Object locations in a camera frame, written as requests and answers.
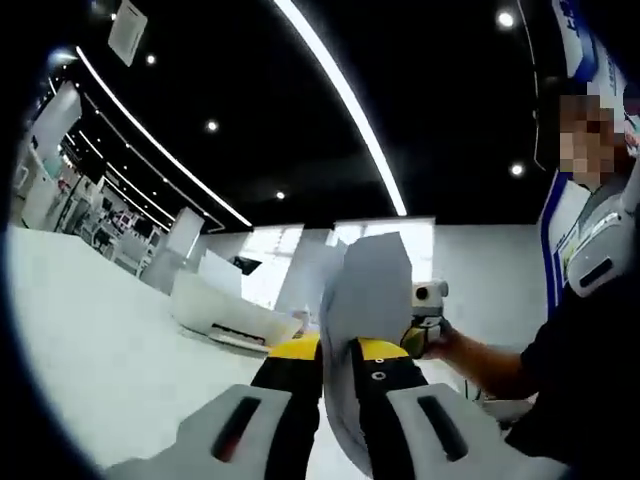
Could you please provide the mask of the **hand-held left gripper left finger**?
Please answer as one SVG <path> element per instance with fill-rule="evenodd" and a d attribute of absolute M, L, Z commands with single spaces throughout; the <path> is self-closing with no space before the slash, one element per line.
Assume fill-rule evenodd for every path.
<path fill-rule="evenodd" d="M 319 426 L 321 344 L 286 341 L 248 385 L 236 384 L 185 418 L 148 459 L 109 467 L 108 479 L 303 479 Z"/>

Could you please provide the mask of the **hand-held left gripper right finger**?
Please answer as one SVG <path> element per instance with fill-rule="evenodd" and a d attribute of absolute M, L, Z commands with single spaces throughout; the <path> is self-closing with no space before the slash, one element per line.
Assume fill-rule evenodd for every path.
<path fill-rule="evenodd" d="M 352 461 L 372 479 L 563 479 L 568 466 L 508 445 L 497 422 L 450 386 L 430 384 L 399 346 L 349 343 Z"/>

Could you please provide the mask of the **person's right hand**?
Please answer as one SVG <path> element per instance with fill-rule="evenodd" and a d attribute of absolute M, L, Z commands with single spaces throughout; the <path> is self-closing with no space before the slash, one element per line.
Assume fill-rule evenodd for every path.
<path fill-rule="evenodd" d="M 422 357 L 425 359 L 451 360 L 464 356 L 473 347 L 474 340 L 454 328 L 444 317 L 427 328 Z"/>

